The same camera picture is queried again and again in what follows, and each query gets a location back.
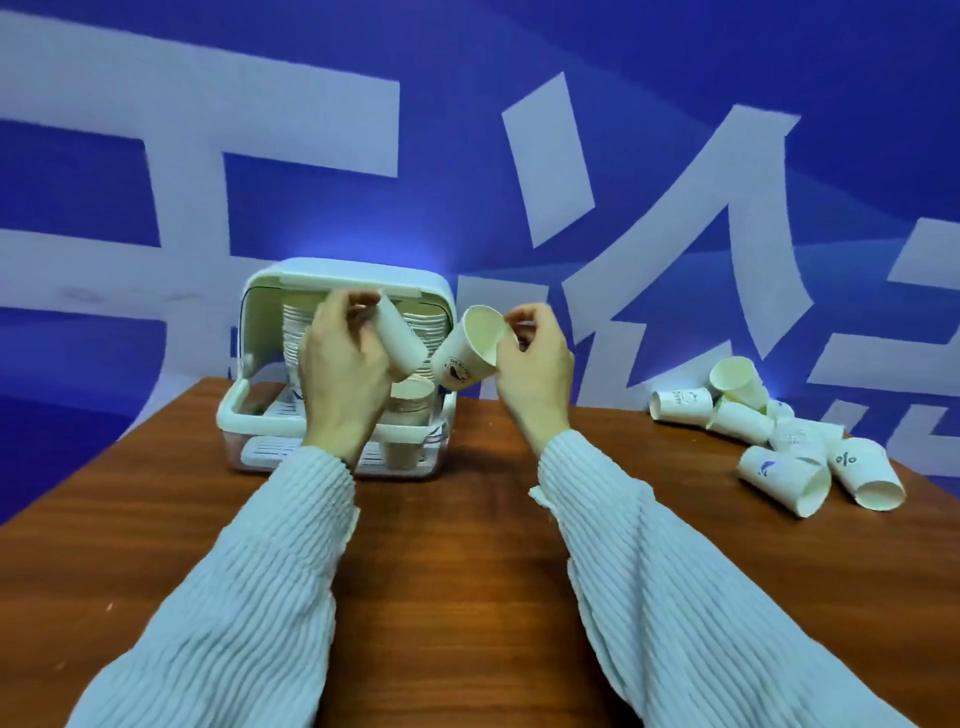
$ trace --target sleeve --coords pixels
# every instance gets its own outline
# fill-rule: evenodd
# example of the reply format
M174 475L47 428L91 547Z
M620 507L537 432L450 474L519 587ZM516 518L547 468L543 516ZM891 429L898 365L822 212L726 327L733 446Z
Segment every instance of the sleeve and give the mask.
M650 728L913 725L579 432L550 442L531 496L604 674Z
M311 725L333 639L330 584L359 510L344 464L300 448L94 678L68 728Z

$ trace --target stack of paper cups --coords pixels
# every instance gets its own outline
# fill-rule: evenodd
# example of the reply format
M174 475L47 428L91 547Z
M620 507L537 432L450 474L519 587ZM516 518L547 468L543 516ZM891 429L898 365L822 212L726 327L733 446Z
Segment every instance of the stack of paper cups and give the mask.
M746 404L757 412L766 408L770 394L756 372L754 362L746 356L728 356L710 370L710 386L728 400Z
M384 425L414 427L429 425L436 398L437 385L433 380L425 376L410 376L390 388L390 398L380 422Z
M830 469L864 508L891 511L906 499L903 484L880 443L861 437L829 444Z
M817 512L830 490L826 467L767 448L748 448L736 471L802 519Z
M446 311L432 303L421 302L400 303L396 308L426 347L426 357L415 374L432 378L429 357L440 348L450 331Z
M773 434L773 420L746 404L721 398L707 422L707 429L735 437L751 445L765 445Z
M706 427L713 415L713 396L707 388L674 389L650 396L650 417L658 422Z
M319 304L319 296L307 294L287 295L283 300L283 360L287 365L287 376L294 394L302 398L300 373L297 369L300 361L300 341L303 333L313 321Z
M376 305L372 319L387 358L390 359L392 379L394 381L406 379L426 360L428 356L426 346L382 291L380 303Z
M804 420L778 422L770 435L770 447L821 467L826 467L829 459L827 441L820 430Z

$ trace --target blue wall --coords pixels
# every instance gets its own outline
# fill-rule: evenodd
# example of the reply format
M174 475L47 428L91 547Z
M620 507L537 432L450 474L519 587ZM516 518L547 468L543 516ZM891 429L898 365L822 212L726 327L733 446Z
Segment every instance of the blue wall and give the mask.
M886 280L917 218L960 221L960 8L854 0L6 7L398 80L396 179L226 155L231 253L402 264L454 285L461 275L546 283L567 331L563 280L660 197L732 105L798 114L786 137L787 194L814 306L764 360L765 379L808 417L819 419L835 399L869 405L856 434L881 442L910 404L953 404L806 380L833 332L942 344L960 326L960 291ZM596 208L534 248L500 114L562 71ZM0 228L159 245L138 140L0 121L0 189ZM685 286L691 278L697 285ZM756 357L726 215L616 319L647 324L631 384L728 339ZM13 462L3 519L126 428L159 371L164 324L14 306L0 309L0 337L0 435ZM590 346L591 338L577 345L578 382ZM58 366L37 366L37 357ZM103 383L88 386L93 380ZM937 434L960 435L957 408ZM38 456L50 447L55 457Z

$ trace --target printed logo on cup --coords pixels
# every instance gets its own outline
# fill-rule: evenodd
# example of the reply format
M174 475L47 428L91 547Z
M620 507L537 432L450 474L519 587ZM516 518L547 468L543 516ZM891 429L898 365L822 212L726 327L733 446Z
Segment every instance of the printed logo on cup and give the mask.
M453 356L449 356L446 359L444 369L446 369L446 372L457 381L469 381L470 379L469 372L467 371L467 367L464 366L464 362Z
M676 404L692 404L697 400L696 392L685 392L682 389L675 389L673 391L673 401Z

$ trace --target paper cup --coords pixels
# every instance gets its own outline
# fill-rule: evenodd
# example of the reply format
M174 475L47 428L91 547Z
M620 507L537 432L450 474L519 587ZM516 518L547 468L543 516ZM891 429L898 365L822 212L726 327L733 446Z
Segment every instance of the paper cup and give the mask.
M746 404L721 399L713 409L707 429L751 445L765 445L773 434L775 425L769 417L761 415Z
M781 420L792 420L796 417L793 407L780 400L769 400L767 406L763 408L763 413L775 423Z
M830 492L828 468L767 448L747 448L736 472L802 519L816 513Z
M710 370L710 386L728 400L746 404L757 412L763 412L770 394L756 372L754 362L746 356L728 356L718 361Z
M408 443L381 443L383 464L394 471L412 471L423 455L423 445Z
M394 381L402 381L417 370L429 356L429 352L382 291L372 320L383 343L383 349L390 359L391 377Z
M387 407L380 417L384 425L423 427L430 424L430 414L437 395L437 385L423 376L409 376L390 389Z
M802 418L797 418L797 422L809 424L810 426L815 427L828 444L836 442L837 440L843 440L844 428L842 425L835 425L834 423L822 423L818 420L804 420Z
M707 388L674 389L650 396L650 417L658 422L707 426L713 415L713 396Z
M513 333L495 308L474 305L430 357L434 380L452 392L496 372L496 345Z
M770 447L798 460L826 467L829 460L827 441L820 430L802 420L782 420L770 435Z
M880 443L862 437L829 444L830 469L853 499L872 511L892 511L906 499L903 484Z

